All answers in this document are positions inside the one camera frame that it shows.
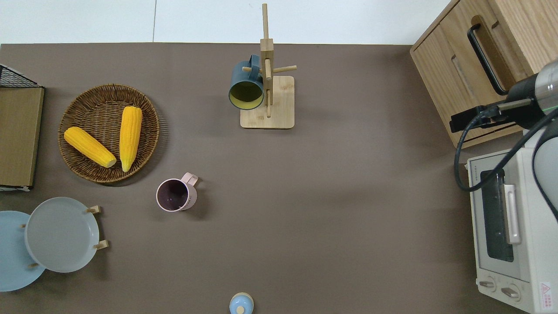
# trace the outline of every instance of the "cutting board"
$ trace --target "cutting board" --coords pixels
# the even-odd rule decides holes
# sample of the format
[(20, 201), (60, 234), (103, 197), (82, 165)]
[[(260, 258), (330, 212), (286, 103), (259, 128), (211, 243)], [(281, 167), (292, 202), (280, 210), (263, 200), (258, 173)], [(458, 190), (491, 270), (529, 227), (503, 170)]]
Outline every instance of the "cutting board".
[(0, 88), (0, 191), (33, 186), (44, 88)]

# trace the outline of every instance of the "woven round basket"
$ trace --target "woven round basket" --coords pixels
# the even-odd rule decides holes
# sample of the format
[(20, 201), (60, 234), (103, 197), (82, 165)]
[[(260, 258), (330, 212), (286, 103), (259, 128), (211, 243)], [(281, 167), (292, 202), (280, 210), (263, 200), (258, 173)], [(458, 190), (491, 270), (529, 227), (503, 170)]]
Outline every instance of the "woven round basket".
[[(119, 156), (120, 123), (126, 106), (142, 110), (138, 152), (128, 172), (122, 171)], [(73, 148), (64, 140), (64, 132), (72, 126), (91, 134), (114, 154), (117, 162), (105, 168)], [(58, 147), (64, 162), (75, 174), (97, 183), (112, 183), (132, 176), (147, 163), (157, 146), (159, 129), (159, 117), (147, 96), (125, 85), (101, 85), (77, 96), (66, 109), (58, 128)]]

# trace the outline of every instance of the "dark green mug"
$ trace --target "dark green mug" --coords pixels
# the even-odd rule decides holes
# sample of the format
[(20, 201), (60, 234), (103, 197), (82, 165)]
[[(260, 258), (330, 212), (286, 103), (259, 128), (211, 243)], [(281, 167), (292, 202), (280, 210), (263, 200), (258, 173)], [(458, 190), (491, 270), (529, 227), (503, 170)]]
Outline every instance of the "dark green mug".
[[(250, 68), (250, 71), (244, 71), (243, 67)], [(263, 78), (259, 69), (258, 55), (252, 55), (250, 60), (241, 61), (234, 66), (230, 79), (229, 100), (235, 107), (251, 110), (262, 104)]]

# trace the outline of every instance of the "oven door handle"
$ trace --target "oven door handle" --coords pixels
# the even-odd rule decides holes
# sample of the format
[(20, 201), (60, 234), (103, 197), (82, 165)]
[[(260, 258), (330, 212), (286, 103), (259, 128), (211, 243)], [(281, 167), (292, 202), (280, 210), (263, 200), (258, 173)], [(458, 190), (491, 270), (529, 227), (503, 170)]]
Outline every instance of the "oven door handle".
[(519, 236), (519, 222), (517, 219), (515, 185), (504, 184), (504, 198), (506, 199), (506, 207), (504, 208), (506, 241), (508, 242), (508, 244), (519, 244), (521, 243), (521, 237)]

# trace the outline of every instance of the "yellow corn cob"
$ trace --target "yellow corn cob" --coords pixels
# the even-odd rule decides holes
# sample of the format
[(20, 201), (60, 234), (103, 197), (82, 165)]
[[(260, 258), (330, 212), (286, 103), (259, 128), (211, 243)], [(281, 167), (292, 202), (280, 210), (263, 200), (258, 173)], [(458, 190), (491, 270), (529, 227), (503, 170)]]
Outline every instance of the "yellow corn cob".
[(64, 139), (80, 153), (105, 168), (116, 163), (116, 157), (103, 144), (77, 126), (68, 128), (64, 132)]
[(142, 112), (138, 107), (128, 106), (122, 111), (120, 124), (120, 161), (122, 170), (128, 172), (136, 159), (140, 143)]

